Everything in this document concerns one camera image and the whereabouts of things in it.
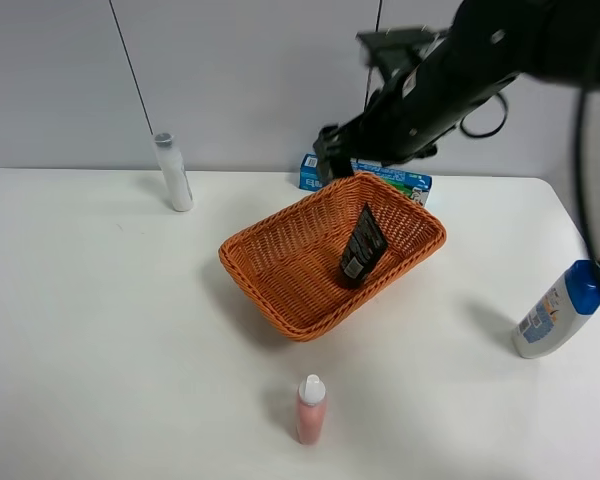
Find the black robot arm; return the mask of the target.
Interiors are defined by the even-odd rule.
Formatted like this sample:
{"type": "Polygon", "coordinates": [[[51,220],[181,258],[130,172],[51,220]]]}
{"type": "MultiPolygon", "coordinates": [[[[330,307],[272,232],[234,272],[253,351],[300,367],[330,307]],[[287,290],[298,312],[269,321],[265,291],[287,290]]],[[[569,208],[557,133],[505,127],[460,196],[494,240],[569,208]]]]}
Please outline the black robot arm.
{"type": "Polygon", "coordinates": [[[600,31],[600,1],[464,1],[450,27],[358,33],[383,80],[363,112],[313,144],[323,184],[352,160],[384,166],[436,154],[437,141],[519,75],[573,86],[600,31]]]}

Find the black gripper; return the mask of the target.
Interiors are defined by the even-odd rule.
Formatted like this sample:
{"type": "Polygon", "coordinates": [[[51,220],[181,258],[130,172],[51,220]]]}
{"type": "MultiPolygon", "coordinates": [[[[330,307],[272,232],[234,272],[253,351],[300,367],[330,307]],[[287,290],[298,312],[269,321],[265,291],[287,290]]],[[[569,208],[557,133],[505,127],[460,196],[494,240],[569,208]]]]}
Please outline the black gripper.
{"type": "Polygon", "coordinates": [[[468,114],[468,65],[457,59],[376,59],[383,85],[361,114],[326,125],[313,144],[320,182],[354,175],[351,159],[403,164],[435,154],[436,141],[468,114]]]}

